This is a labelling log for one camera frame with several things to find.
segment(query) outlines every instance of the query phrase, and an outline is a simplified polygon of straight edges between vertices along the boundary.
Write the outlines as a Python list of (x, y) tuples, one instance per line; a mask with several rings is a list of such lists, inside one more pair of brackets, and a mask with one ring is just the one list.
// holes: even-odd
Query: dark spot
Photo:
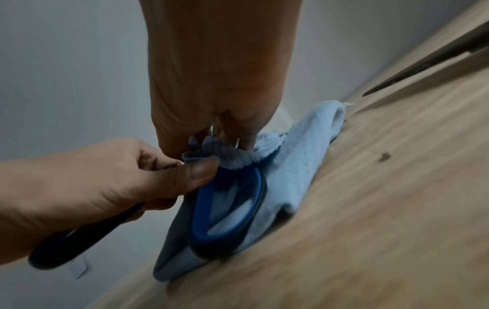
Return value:
[(382, 154), (381, 158), (378, 161), (379, 162), (385, 162), (385, 161), (389, 160), (391, 157), (392, 157), (391, 154), (386, 151)]

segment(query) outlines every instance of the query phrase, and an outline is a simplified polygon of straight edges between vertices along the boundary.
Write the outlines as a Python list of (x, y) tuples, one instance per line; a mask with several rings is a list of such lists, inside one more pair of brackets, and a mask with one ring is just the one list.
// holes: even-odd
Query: metal blade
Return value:
[(457, 57), (464, 52), (476, 52), (489, 46), (489, 21), (483, 23), (462, 35), (458, 39), (450, 42), (442, 48), (432, 52), (420, 61), (405, 68), (391, 78), (383, 81), (374, 88), (363, 94), (362, 97), (368, 96), (374, 92), (392, 86), (408, 77), (418, 74), (437, 64), (445, 62), (451, 58)]

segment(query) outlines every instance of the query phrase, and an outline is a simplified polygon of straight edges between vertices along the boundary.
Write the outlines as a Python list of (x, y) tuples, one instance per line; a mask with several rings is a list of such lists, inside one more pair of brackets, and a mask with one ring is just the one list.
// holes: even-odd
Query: wood grain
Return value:
[(282, 228), (169, 285), (150, 261), (93, 308), (488, 308), (489, 51), (359, 96), (488, 19), (482, 1), (348, 100)]

